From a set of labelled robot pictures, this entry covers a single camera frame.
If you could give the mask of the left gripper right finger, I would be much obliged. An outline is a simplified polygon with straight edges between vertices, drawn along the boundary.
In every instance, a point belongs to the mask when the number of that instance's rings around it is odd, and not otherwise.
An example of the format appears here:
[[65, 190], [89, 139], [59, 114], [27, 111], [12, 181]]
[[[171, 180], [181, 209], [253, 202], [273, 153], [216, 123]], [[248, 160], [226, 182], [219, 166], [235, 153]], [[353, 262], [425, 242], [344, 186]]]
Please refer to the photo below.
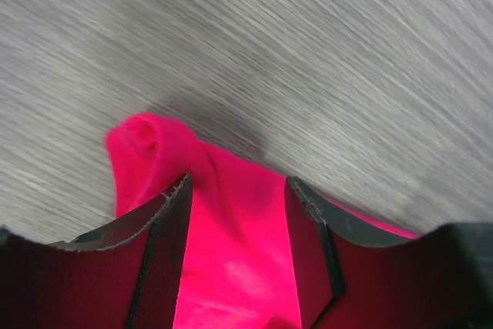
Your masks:
[[490, 328], [492, 226], [416, 238], [376, 227], [287, 179], [285, 210], [304, 328]]

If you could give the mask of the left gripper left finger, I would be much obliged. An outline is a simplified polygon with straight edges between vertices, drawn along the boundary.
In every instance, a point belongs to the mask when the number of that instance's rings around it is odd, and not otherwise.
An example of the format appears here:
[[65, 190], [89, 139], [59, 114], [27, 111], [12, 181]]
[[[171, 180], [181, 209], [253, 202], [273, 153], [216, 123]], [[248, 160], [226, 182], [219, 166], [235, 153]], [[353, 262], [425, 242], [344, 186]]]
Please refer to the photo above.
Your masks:
[[1, 230], [3, 328], [171, 328], [192, 206], [181, 176], [70, 242]]

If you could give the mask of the red t shirt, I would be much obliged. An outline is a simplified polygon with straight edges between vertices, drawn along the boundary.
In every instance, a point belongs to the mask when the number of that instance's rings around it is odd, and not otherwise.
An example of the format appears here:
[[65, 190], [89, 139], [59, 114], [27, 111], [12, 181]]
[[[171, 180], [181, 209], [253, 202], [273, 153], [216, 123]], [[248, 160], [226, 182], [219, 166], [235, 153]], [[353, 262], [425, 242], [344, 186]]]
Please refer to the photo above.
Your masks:
[[284, 209], [286, 179], [199, 139], [184, 123], [141, 113], [109, 131], [116, 216], [183, 174], [193, 195], [172, 321], [150, 328], [299, 328]]

